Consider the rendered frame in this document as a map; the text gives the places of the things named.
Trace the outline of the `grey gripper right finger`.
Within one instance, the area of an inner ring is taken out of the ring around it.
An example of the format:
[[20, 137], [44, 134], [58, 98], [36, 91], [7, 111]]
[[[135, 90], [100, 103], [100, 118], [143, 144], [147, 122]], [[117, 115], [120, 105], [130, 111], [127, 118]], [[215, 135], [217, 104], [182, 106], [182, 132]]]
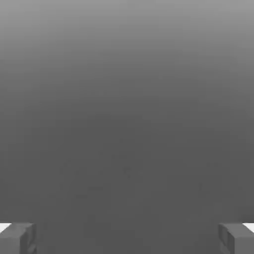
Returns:
[[254, 254], [254, 223], [220, 223], [221, 254]]

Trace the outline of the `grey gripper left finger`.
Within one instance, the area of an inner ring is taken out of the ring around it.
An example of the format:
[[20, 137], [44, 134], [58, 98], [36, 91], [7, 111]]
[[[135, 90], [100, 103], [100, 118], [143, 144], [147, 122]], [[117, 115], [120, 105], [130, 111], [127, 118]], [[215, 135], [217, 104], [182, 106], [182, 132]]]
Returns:
[[37, 254], [34, 223], [0, 222], [0, 254]]

